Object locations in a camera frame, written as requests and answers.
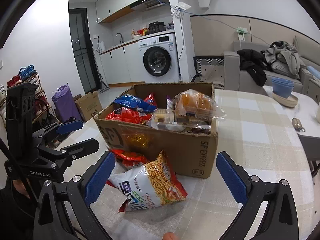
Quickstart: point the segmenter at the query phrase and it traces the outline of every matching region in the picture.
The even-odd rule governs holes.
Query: checkered tablecloth
[[[282,107],[267,96],[228,90],[215,92],[218,105],[227,113],[227,119],[218,123],[218,152],[226,151],[249,175],[258,175],[263,181],[288,180],[297,208],[300,239],[306,239],[313,229],[313,182],[291,121]],[[91,119],[60,146],[89,138],[99,141],[99,151],[74,161],[65,173],[66,180],[82,175],[95,163],[106,150],[106,143]],[[121,172],[124,170],[116,164],[113,173]],[[241,205],[233,199],[215,164],[208,179],[186,176],[178,179],[188,192],[185,201],[118,213],[125,197],[106,185],[98,201],[91,204],[92,210],[114,240],[158,240],[166,232],[175,232],[182,240],[219,239]],[[246,239],[254,236],[266,206],[267,202],[263,202]]]

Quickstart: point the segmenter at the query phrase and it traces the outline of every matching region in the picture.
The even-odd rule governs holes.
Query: red shoe
[[[33,107],[33,111],[35,112],[35,115],[38,116],[42,113],[42,109],[41,106],[39,104],[39,101],[35,101],[34,107]]]
[[[44,101],[46,103],[46,105],[49,107],[49,104],[47,102],[47,99],[45,99],[45,96],[38,96],[37,98]],[[38,103],[42,107],[43,110],[47,110],[47,108],[45,107],[45,105],[42,102],[38,101]]]
[[[8,82],[7,82],[7,88],[10,88],[10,87],[13,87],[14,86],[14,82],[12,81],[12,79],[10,79]]]
[[[19,75],[14,76],[14,77],[12,78],[12,81],[13,81],[14,85],[18,85],[18,84],[21,84],[21,83],[22,83],[21,78],[20,78]]]

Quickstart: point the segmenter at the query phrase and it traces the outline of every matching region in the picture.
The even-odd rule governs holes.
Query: blue gripper pad
[[[57,129],[57,133],[59,134],[65,134],[68,132],[73,132],[76,130],[80,130],[83,127],[83,122],[78,120],[78,121],[73,121],[73,122],[67,122],[59,125]]]
[[[247,203],[248,197],[246,185],[222,153],[218,153],[216,165],[235,201],[242,205]]]
[[[102,163],[99,165],[95,173],[91,176],[88,183],[86,184],[85,191],[84,191],[84,202],[86,203],[87,206],[97,201],[115,165],[116,165],[115,155],[110,152],[108,153],[108,155],[105,157],[105,159],[102,161]]]

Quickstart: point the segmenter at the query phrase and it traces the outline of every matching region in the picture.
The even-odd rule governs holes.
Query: keychain
[[[306,131],[306,129],[302,126],[302,124],[298,118],[292,119],[292,125],[295,128],[295,130],[297,130],[297,131],[303,131],[303,132]]]

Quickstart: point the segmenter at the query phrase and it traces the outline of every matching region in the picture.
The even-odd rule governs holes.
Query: gray jacket
[[[300,79],[298,75],[300,67],[306,67],[299,58],[296,47],[287,42],[281,47],[267,49],[264,56],[274,72],[291,78]]]

